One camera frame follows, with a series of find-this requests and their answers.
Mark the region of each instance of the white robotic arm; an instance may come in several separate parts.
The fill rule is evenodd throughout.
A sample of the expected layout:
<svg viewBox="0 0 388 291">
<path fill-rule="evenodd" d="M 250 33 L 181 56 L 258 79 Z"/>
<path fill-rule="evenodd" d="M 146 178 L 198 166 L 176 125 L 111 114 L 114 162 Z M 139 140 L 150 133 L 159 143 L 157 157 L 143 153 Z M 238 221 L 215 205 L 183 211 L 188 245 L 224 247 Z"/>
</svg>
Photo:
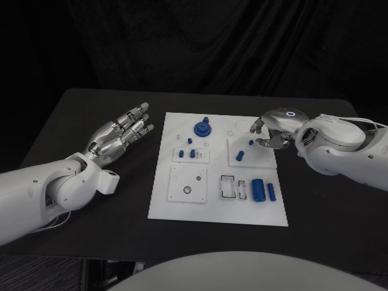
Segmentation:
<svg viewBox="0 0 388 291">
<path fill-rule="evenodd" d="M 103 170 L 147 134 L 143 103 L 94 133 L 82 153 L 65 160 L 0 174 L 0 246 L 87 205 L 97 190 L 113 194 L 118 175 Z"/>
<path fill-rule="evenodd" d="M 271 138 L 257 139 L 260 145 L 284 149 L 294 140 L 299 156 L 319 173 L 344 174 L 388 191 L 388 127 L 364 132 L 342 119 L 377 124 L 368 119 L 325 114 L 309 119 L 299 110 L 279 108 L 257 119 L 251 132 L 260 133 L 266 124 Z"/>
</svg>

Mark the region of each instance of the blue cylinder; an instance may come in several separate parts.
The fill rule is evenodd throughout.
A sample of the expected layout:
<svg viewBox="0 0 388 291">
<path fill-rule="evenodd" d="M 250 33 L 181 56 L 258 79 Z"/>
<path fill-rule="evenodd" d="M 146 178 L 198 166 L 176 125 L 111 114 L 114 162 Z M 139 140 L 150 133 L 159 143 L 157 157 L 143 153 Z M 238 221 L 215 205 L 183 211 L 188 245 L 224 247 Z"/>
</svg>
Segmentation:
<svg viewBox="0 0 388 291">
<path fill-rule="evenodd" d="M 276 201 L 276 193 L 274 193 L 274 188 L 273 188 L 271 183 L 267 184 L 267 188 L 269 188 L 270 201 Z"/>
<path fill-rule="evenodd" d="M 243 157 L 244 157 L 244 151 L 240 151 L 238 156 L 237 156 L 237 161 L 243 161 Z"/>
<path fill-rule="evenodd" d="M 266 201 L 266 191 L 264 191 L 263 179 L 253 180 L 253 195 L 254 195 L 256 202 Z"/>
<path fill-rule="evenodd" d="M 209 118 L 208 117 L 205 117 L 204 121 L 196 124 L 194 129 L 195 129 L 194 132 L 202 138 L 209 135 L 209 133 L 212 132 L 212 127 L 209 126 Z"/>
</svg>

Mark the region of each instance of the dark gray table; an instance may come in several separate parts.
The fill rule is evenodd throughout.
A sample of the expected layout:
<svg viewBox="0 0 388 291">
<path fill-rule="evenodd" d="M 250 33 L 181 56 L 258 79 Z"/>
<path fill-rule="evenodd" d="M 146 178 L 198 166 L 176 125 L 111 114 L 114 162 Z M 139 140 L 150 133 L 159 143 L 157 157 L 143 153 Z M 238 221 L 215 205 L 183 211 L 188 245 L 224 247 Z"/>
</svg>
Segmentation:
<svg viewBox="0 0 388 291">
<path fill-rule="evenodd" d="M 323 176 L 292 147 L 276 151 L 289 227 L 147 219 L 166 112 L 258 116 L 280 106 L 355 116 L 344 100 L 264 98 L 71 89 L 35 141 L 22 167 L 82 151 L 98 127 L 142 102 L 150 103 L 155 131 L 107 169 L 117 192 L 97 194 L 56 229 L 0 247 L 22 253 L 129 261 L 168 261 L 225 250 L 279 253 L 346 271 L 388 272 L 388 193 L 344 176 Z"/>
</svg>

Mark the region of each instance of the white cable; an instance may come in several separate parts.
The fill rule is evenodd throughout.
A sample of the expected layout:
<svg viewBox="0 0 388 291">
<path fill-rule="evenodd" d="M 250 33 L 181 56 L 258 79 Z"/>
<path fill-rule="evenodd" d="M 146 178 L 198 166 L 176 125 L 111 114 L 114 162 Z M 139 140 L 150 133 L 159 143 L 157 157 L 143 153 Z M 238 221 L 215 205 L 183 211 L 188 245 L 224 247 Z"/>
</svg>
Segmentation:
<svg viewBox="0 0 388 291">
<path fill-rule="evenodd" d="M 68 215 L 68 218 L 65 219 L 65 221 L 61 224 L 58 224 L 56 226 L 51 225 L 51 226 L 48 226 L 48 227 L 42 228 L 42 229 L 36 229 L 30 233 L 42 232 L 43 230 L 54 229 L 55 227 L 61 226 L 69 220 L 69 215 Z"/>
<path fill-rule="evenodd" d="M 338 117 L 338 116 L 333 116 L 333 115 L 328 115 L 328 116 L 335 117 L 338 119 L 344 119 L 344 120 L 361 121 L 361 122 L 365 122 L 365 123 L 372 123 L 372 124 L 375 124 L 378 126 L 384 126 L 384 127 L 388 128 L 388 125 L 384 125 L 381 123 L 377 123 L 371 119 L 367 119 L 367 118 L 359 118 L 359 117 Z"/>
</svg>

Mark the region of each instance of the black backdrop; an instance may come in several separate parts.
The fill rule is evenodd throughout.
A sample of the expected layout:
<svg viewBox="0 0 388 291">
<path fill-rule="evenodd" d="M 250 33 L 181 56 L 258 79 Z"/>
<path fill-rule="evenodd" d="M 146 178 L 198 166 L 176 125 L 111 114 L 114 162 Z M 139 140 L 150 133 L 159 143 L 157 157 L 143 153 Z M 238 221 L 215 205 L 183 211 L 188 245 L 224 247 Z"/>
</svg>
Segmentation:
<svg viewBox="0 0 388 291">
<path fill-rule="evenodd" d="M 341 98 L 388 124 L 388 0 L 0 1 L 0 172 L 71 87 Z"/>
</svg>

